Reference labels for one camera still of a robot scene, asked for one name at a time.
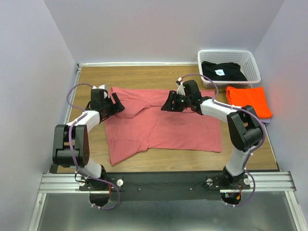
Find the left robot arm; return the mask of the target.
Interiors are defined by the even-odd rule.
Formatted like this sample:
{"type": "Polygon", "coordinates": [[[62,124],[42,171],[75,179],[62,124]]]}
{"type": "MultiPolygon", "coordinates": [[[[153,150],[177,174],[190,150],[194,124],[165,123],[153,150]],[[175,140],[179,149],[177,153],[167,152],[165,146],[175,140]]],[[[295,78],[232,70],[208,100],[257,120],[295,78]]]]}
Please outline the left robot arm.
{"type": "Polygon", "coordinates": [[[52,161],[55,165],[75,169],[82,176],[77,182],[85,186],[90,183],[96,190],[106,185],[115,189],[109,182],[105,168],[90,157],[88,133],[97,125],[125,109],[116,93],[109,94],[106,85],[92,86],[90,101],[81,108],[81,115],[54,129],[52,161]]]}

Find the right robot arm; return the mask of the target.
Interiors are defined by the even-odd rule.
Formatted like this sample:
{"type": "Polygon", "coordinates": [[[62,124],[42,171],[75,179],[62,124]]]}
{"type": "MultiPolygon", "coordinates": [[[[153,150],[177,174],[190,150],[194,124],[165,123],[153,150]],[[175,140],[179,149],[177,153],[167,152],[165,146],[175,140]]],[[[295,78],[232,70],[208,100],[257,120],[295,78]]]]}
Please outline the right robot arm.
{"type": "Polygon", "coordinates": [[[229,162],[218,176],[217,183],[231,189],[244,177],[244,171],[253,151],[262,145],[265,131],[254,108],[250,105],[238,107],[217,101],[214,97],[203,97],[194,80],[176,81],[177,90],[171,90],[162,111],[183,112],[190,108],[200,115],[211,116],[228,124],[234,149],[229,162]]]}

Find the pink t shirt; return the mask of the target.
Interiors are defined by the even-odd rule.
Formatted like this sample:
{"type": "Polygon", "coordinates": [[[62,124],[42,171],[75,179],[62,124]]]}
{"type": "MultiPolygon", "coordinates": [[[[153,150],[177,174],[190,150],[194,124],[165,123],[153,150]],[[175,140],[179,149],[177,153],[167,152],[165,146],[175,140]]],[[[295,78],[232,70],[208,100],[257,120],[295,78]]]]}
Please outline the pink t shirt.
{"type": "Polygon", "coordinates": [[[110,163],[115,166],[150,148],[222,151],[220,121],[186,109],[162,111],[168,90],[111,88],[125,109],[105,122],[110,163]]]}

